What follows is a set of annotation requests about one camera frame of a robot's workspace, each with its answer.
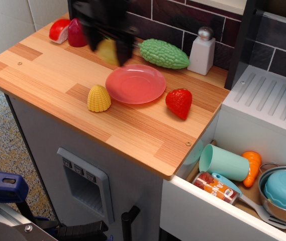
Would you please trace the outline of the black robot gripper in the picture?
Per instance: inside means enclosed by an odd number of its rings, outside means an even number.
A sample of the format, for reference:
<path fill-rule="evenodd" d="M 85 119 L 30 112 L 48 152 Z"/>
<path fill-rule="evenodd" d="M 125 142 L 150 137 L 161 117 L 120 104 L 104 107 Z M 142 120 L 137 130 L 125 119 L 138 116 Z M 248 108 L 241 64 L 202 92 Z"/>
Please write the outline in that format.
<path fill-rule="evenodd" d="M 74 16 L 92 51 L 102 40 L 116 40 L 116 56 L 120 66 L 132 58 L 138 29 L 130 23 L 127 11 L 133 1 L 73 1 Z"/>

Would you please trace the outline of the robot base metal plate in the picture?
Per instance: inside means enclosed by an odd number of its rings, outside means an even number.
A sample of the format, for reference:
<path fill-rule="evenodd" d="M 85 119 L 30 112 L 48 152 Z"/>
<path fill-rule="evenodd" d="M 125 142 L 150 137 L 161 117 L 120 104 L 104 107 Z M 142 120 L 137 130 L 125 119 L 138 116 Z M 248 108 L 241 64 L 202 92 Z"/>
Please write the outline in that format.
<path fill-rule="evenodd" d="M 56 240 L 10 206 L 0 203 L 0 240 Z"/>

